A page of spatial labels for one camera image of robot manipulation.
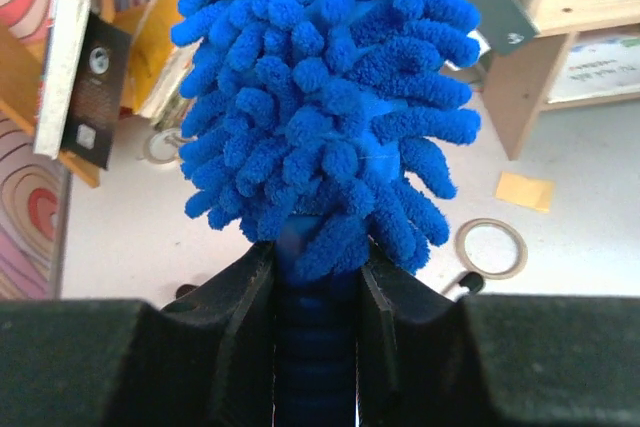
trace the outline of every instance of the floor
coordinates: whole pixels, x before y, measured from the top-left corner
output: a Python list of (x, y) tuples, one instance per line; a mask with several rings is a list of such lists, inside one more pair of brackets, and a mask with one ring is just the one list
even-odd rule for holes
[[(493, 217), (516, 228), (529, 250), (521, 274), (489, 281), (485, 292), (639, 295), (640, 104), (545, 113), (515, 162), (506, 159), (478, 95), (472, 106), (484, 128), (473, 146), (444, 146), (459, 195), (439, 205), (453, 232)], [(184, 216), (192, 187), (177, 164), (141, 160), (149, 134), (141, 119), (123, 121), (102, 186), (74, 182), (64, 297), (138, 297), (161, 306), (180, 284), (205, 281), (248, 248), (237, 226), (214, 232), (206, 219)], [(495, 199), (502, 171), (554, 181), (550, 213)], [(487, 270), (515, 257), (513, 243), (489, 228), (473, 232), (467, 249)], [(461, 271), (449, 242), (418, 278), (440, 290)]]

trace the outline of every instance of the black book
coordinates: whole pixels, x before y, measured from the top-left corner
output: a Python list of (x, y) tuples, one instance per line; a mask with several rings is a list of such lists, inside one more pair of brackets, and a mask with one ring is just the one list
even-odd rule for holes
[(89, 14), (62, 148), (107, 169), (127, 72), (131, 36)]

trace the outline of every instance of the light wood furniture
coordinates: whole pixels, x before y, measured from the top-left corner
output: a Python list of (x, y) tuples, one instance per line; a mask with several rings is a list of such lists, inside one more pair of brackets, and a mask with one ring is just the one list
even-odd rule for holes
[(517, 159), (545, 110), (640, 98), (640, 92), (573, 102), (547, 102), (581, 32), (640, 23), (640, 0), (521, 0), (540, 34), (508, 56), (494, 55), (484, 102), (509, 159)]
[[(114, 0), (100, 0), (100, 16), (128, 28), (130, 17), (139, 19), (139, 9), (116, 14)], [(38, 90), (45, 42), (23, 45), (9, 29), (0, 25), (0, 109), (28, 135), (35, 135)], [(58, 160), (90, 187), (100, 185), (100, 169), (71, 152), (61, 152)]]
[[(113, 25), (118, 27), (123, 32), (133, 35), (138, 27), (138, 23), (140, 22), (140, 19), (142, 18), (146, 7), (147, 6), (145, 4), (133, 7), (123, 12), (116, 13), (115, 18), (113, 19)], [(127, 75), (125, 78), (120, 106), (129, 110), (133, 110), (133, 81), (129, 78), (129, 75)]]

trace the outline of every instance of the book cover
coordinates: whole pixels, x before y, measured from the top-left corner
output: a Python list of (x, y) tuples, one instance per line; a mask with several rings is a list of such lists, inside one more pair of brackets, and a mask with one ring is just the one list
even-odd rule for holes
[(131, 36), (90, 14), (62, 148), (107, 169), (120, 113)]
[(469, 0), (482, 14), (478, 31), (492, 50), (508, 55), (538, 35), (518, 0)]

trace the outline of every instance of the metal ring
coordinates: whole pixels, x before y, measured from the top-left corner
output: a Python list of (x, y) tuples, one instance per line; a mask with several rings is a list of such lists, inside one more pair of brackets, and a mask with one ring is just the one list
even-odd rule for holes
[(166, 129), (166, 130), (162, 130), (160, 132), (155, 132), (155, 133), (151, 134), (147, 138), (147, 140), (145, 140), (145, 142), (144, 142), (144, 144), (142, 146), (142, 156), (143, 156), (143, 158), (145, 160), (147, 160), (148, 162), (150, 162), (152, 164), (155, 164), (155, 165), (171, 164), (171, 163), (175, 162), (176, 160), (179, 160), (180, 156), (179, 156), (179, 147), (178, 146), (176, 146), (175, 155), (173, 155), (171, 157), (164, 158), (164, 159), (156, 157), (153, 154), (153, 152), (151, 151), (151, 148), (152, 148), (151, 144), (154, 141), (158, 141), (158, 139), (162, 139), (163, 136), (166, 137), (166, 136), (170, 135), (171, 133), (175, 133), (175, 132), (177, 132), (177, 136), (179, 137), (180, 129), (178, 127), (171, 127), (171, 128)]
[[(469, 232), (471, 232), (471, 230), (480, 226), (497, 227), (498, 229), (506, 233), (509, 237), (511, 237), (511, 239), (515, 242), (516, 248), (518, 250), (518, 256), (514, 264), (507, 270), (497, 273), (487, 272), (474, 264), (469, 258), (469, 255), (467, 254), (467, 248), (465, 246), (467, 235), (469, 234)], [(467, 270), (477, 272), (486, 279), (491, 280), (506, 280), (518, 275), (520, 272), (522, 272), (522, 269), (524, 269), (525, 265), (527, 264), (527, 258), (529, 256), (527, 244), (525, 243), (522, 236), (518, 233), (518, 231), (516, 231), (509, 224), (506, 224), (497, 219), (475, 219), (465, 223), (462, 227), (460, 227), (458, 233), (456, 234), (455, 248), (460, 261), (464, 264)]]

